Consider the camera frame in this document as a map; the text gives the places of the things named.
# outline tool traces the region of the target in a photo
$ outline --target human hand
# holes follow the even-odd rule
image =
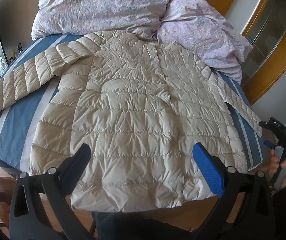
[[[286,159],[280,164],[282,168],[286,168]],[[277,172],[277,169],[279,167],[278,163],[278,157],[275,156],[275,150],[271,150],[271,159],[270,159],[270,170],[269,170],[269,176],[270,178]],[[281,185],[280,189],[283,189],[286,187],[286,177]]]

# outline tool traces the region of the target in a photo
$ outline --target pillow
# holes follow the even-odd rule
[[[170,0],[156,32],[158,42],[178,42],[209,67],[238,83],[252,46],[205,0]]]
[[[126,30],[153,41],[169,0],[40,0],[32,39],[50,34],[85,35]]]

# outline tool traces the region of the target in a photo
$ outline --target frosted glass panel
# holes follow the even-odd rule
[[[285,0],[277,0],[275,10],[272,14],[274,19],[277,21],[281,31],[284,32],[286,30],[286,1]]]
[[[248,81],[260,68],[261,64],[264,62],[265,57],[259,52],[259,50],[254,47],[249,54],[246,62],[242,65],[243,71],[243,82]]]
[[[278,27],[277,22],[271,18],[265,26],[264,30],[257,38],[255,45],[259,48],[265,57],[268,57],[281,37],[281,29]]]
[[[248,37],[254,41],[256,36],[258,35],[258,33],[260,32],[260,30],[263,28],[265,22],[267,21],[267,18],[270,16],[270,11],[265,8],[261,14],[261,16],[259,17],[259,19],[257,20],[257,23],[255,24],[255,26],[253,27],[253,29],[251,30],[250,34],[248,35]]]

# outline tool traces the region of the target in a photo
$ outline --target blue striped bedsheet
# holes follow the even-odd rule
[[[56,34],[39,38],[31,43],[10,65],[13,70],[49,47],[63,42],[75,41],[78,35]],[[249,105],[241,87],[220,75],[227,84]],[[0,159],[21,171],[29,171],[30,152],[37,122],[58,92],[59,78],[53,78],[40,89],[17,101],[13,106],[0,112]],[[250,125],[229,106],[234,125],[242,141],[249,169],[257,166],[265,157],[265,146]]]

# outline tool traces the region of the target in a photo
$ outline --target person's leg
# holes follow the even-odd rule
[[[184,240],[190,232],[136,213],[92,212],[97,240]]]
[[[143,240],[140,227],[144,219],[135,213],[92,212],[97,240]]]

